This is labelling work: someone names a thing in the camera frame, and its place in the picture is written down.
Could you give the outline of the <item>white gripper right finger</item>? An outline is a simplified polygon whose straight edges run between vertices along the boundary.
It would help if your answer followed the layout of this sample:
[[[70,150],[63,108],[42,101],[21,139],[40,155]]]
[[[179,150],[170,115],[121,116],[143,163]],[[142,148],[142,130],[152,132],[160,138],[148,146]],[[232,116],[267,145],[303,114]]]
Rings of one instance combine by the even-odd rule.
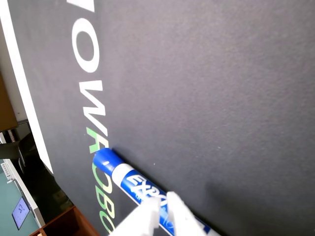
[[[219,234],[210,229],[204,231],[204,227],[195,218],[190,209],[175,192],[167,192],[168,214],[174,225],[175,236],[218,236]]]

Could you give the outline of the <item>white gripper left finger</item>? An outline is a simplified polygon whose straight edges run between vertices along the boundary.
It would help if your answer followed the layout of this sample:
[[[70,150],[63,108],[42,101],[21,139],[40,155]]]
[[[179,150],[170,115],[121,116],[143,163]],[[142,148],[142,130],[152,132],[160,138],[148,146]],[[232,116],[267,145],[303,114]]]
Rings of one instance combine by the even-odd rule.
[[[110,234],[111,236],[152,236],[159,227],[160,199],[146,198]]]

